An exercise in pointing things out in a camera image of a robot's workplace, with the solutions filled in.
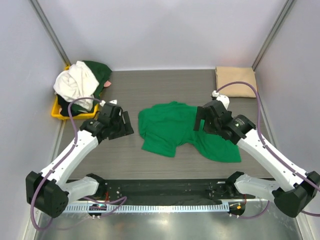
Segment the bright green t-shirt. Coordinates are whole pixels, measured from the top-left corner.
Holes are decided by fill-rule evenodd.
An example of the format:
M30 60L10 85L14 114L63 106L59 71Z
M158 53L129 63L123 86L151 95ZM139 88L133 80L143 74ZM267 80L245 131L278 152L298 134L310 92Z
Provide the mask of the bright green t-shirt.
M194 130L197 107L182 102L156 104L138 114L142 150L173 158L178 147L191 144L205 158L222 163L240 163L239 148L219 135Z

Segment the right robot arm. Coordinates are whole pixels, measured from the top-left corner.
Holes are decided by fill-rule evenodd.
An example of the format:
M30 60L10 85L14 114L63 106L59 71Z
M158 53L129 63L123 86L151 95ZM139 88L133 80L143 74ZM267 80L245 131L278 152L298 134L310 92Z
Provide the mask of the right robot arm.
M197 107L194 130L218 135L250 154L273 180L235 172L227 179L225 192L231 198L241 194L268 200L285 215L295 218L313 200L320 189L320 175L306 172L292 163L261 135L244 115L232 116L227 103L218 99Z

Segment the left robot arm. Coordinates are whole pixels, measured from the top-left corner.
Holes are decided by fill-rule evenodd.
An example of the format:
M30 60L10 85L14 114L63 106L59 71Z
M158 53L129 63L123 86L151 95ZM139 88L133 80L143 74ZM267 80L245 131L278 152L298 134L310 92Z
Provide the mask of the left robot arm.
M101 200L106 180L90 173L80 180L69 177L82 160L102 141L132 135L130 116L121 106L107 102L96 118L85 120L76 130L73 141L39 173L31 171L26 179L26 198L31 209L57 218L67 205L85 197Z

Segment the pink garment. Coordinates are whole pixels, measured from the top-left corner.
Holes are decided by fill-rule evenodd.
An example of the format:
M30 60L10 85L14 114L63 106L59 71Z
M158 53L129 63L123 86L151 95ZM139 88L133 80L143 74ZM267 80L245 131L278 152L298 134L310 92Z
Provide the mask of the pink garment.
M107 80L107 81L104 83L103 86L104 86L105 88L108 88L108 87L110 87L111 85L112 85L112 83Z

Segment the folded beige t-shirt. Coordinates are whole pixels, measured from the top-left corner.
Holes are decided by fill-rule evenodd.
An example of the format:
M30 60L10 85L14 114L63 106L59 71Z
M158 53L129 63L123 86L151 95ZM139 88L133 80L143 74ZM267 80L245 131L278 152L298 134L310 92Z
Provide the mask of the folded beige t-shirt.
M215 68L216 88L218 92L229 98L256 98L256 94L252 88L246 84L251 85L257 92L257 83L255 72L251 67L231 67L231 66L217 66Z

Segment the white t-shirt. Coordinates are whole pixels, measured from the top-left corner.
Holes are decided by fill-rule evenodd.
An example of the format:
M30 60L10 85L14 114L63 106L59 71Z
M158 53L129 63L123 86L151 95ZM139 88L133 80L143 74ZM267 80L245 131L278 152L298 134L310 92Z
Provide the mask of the white t-shirt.
M99 82L84 61L77 61L56 78L53 89L66 102L83 97L94 97Z

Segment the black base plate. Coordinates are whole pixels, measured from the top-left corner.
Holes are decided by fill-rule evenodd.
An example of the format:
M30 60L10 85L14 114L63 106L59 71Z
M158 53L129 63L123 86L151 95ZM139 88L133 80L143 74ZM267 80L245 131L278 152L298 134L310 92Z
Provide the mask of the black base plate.
M224 179L107 179L102 190L89 198L115 201L127 197L126 205L200 206L222 200L254 199L227 189Z

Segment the aluminium front rail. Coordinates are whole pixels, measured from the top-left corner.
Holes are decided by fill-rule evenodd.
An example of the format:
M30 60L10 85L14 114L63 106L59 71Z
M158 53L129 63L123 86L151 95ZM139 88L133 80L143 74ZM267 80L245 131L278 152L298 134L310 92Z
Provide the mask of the aluminium front rail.
M290 191L283 191L275 181L251 178L248 175L241 174L236 180L228 178L225 185L230 192L242 195L252 195L263 198L271 202L280 202L287 199L300 199L303 196L303 189L297 184Z

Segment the left aluminium frame post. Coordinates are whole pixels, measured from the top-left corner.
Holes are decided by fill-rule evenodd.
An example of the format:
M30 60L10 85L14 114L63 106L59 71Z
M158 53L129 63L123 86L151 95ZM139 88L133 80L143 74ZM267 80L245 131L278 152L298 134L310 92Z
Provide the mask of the left aluminium frame post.
M71 65L71 61L69 57L67 56L67 53L65 52L56 32L54 31L50 21L48 20L43 8L41 7L38 0L28 0L31 7L33 8L35 14L37 15L38 19L40 20L45 32L49 36L51 42L53 43L55 49L57 50L59 56L61 57L62 61L66 66Z

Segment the aluminium frame post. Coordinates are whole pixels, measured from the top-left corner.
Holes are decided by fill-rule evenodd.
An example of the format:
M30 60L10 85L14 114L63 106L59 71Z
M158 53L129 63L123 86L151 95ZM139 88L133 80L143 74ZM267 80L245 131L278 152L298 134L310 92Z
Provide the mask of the aluminium frame post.
M276 38L278 32L280 31L281 27L283 26L286 18L289 16L291 10L293 9L296 0L286 0L282 9L280 10L278 16L276 17L267 37L265 38L255 60L252 64L252 69L255 72L257 67L259 66L260 62L262 61L263 57L265 56L267 50L271 46L272 42Z
M62 61L66 66L71 65L71 61L69 57L67 56L67 53L65 52L56 32L54 31L50 21L48 20L43 8L41 7L38 0L28 0L31 7L33 8L35 14L37 15L38 19L40 20L45 32L49 36L51 42L53 43L55 49L57 50L59 56L61 57Z

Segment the right aluminium frame post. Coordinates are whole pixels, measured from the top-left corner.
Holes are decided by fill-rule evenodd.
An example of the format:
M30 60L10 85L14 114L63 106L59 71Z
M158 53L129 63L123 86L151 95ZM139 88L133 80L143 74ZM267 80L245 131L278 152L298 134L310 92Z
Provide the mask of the right aluminium frame post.
M283 26L286 18L289 16L291 10L293 9L296 0L286 0L282 9L280 10L278 16L276 17L267 37L265 38L255 60L252 64L252 69L255 72L257 67L259 66L260 62L262 61L263 57L265 56L267 50L271 46L272 42L276 38L278 32L280 31L281 27Z

